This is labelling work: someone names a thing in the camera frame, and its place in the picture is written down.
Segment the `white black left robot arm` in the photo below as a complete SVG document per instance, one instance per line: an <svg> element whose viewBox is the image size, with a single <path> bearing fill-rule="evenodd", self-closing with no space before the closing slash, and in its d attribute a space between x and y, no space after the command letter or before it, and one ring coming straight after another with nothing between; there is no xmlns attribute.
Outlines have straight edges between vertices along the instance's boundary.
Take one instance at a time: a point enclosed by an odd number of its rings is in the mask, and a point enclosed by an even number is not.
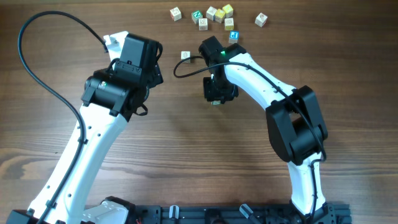
<svg viewBox="0 0 398 224"><path fill-rule="evenodd" d="M71 138L52 175L27 210L13 210L8 223L131 223L135 206L108 197L86 209L88 193L113 142L149 89L163 82L162 45L126 31L105 36L111 63L85 83Z"/></svg>

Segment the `blue P letter block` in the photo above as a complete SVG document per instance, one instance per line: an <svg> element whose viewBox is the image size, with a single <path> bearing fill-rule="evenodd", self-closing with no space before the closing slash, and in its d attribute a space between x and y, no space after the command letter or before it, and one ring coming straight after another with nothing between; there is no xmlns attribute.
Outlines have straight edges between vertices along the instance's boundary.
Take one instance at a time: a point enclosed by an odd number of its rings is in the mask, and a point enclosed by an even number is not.
<svg viewBox="0 0 398 224"><path fill-rule="evenodd" d="M238 40L239 40L239 32L235 31L235 30L232 30L229 33L229 41L228 42L230 44L235 44L235 43L238 43Z"/></svg>

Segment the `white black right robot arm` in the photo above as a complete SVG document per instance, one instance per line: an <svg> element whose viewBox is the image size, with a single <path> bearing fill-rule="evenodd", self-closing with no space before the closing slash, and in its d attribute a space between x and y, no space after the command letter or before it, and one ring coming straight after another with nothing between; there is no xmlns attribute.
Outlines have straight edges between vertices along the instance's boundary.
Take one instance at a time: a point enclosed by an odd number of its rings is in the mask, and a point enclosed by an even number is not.
<svg viewBox="0 0 398 224"><path fill-rule="evenodd" d="M326 202L319 166L328 132L315 92L273 77L239 44L223 47L211 36L198 51L211 73L203 80L206 100L223 104L242 89L264 109L270 144L289 168L291 203L303 223L319 221Z"/></svg>

